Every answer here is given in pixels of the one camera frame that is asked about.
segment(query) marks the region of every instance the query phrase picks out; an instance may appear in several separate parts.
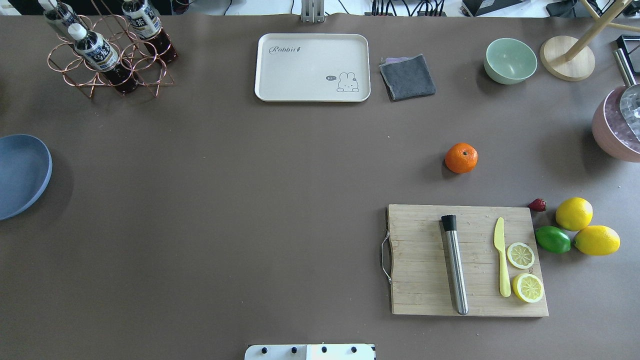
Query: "wooden cutting board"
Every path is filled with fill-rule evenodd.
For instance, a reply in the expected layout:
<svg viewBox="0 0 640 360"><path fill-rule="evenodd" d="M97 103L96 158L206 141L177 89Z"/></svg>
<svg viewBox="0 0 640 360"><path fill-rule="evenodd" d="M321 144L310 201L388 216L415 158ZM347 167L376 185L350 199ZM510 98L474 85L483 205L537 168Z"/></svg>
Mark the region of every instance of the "wooden cutting board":
<svg viewBox="0 0 640 360"><path fill-rule="evenodd" d="M506 298L499 291L499 258L493 247L499 217L504 218L505 249L522 242L535 254L535 262L527 270L508 263L509 280L529 272L544 283L529 208L392 204L387 211L392 313L461 316L451 296L441 222L443 215L456 215L469 305L466 316L549 315L546 293L539 302L528 304L513 292Z"/></svg>

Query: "cutting board handle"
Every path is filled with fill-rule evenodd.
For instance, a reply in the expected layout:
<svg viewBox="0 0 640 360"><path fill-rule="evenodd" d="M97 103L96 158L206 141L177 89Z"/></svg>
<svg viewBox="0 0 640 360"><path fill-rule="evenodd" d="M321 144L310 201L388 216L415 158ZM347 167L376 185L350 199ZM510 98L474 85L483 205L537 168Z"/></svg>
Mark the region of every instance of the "cutting board handle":
<svg viewBox="0 0 640 360"><path fill-rule="evenodd" d="M380 245L380 263L382 264L382 271L385 272L385 275L387 276L387 279L389 280L389 284L391 284L391 276L387 272L387 269L385 269L385 243L389 242L389 237L390 237L390 233L389 233L389 230L387 230L387 234L385 235L385 239L382 240L382 245Z"/></svg>

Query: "tray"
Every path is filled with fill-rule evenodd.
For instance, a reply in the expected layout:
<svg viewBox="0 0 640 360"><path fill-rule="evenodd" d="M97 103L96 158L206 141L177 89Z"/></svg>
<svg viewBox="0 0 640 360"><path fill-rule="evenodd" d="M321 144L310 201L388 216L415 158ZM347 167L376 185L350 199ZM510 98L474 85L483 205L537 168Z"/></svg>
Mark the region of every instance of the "tray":
<svg viewBox="0 0 640 360"><path fill-rule="evenodd" d="M542 278L529 208L486 206L398 205L388 207L392 255L391 312L402 315L459 315L452 303L442 241L440 217L456 215L458 241L467 287L469 313L465 316L548 316L547 294L528 304L511 294L500 295L498 252L493 230L504 218L505 246L528 244L535 262L527 270L508 264L509 280L523 272Z"/></svg>
<svg viewBox="0 0 640 360"><path fill-rule="evenodd" d="M367 39L265 34L258 41L254 92L263 101L364 101L371 93Z"/></svg>

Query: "strawberry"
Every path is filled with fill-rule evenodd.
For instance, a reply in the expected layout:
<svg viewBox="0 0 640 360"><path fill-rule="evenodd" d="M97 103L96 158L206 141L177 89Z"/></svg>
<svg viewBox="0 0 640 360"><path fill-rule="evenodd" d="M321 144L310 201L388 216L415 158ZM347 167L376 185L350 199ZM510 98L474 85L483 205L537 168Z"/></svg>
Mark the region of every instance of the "strawberry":
<svg viewBox="0 0 640 360"><path fill-rule="evenodd" d="M530 204L529 204L529 209L533 210L533 211L538 211L538 212L542 212L545 211L547 209L547 202L545 199L536 199L533 200Z"/></svg>

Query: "wooden base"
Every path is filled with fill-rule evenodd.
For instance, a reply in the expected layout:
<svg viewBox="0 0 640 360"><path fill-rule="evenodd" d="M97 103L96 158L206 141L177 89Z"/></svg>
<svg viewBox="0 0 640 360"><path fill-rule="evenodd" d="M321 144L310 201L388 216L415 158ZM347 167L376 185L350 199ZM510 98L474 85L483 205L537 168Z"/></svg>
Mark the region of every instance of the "wooden base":
<svg viewBox="0 0 640 360"><path fill-rule="evenodd" d="M561 35L552 37L542 44L540 60L542 65L557 78L566 81L580 81L591 75L596 67L593 51L585 46L573 59L567 61L564 55L578 39Z"/></svg>

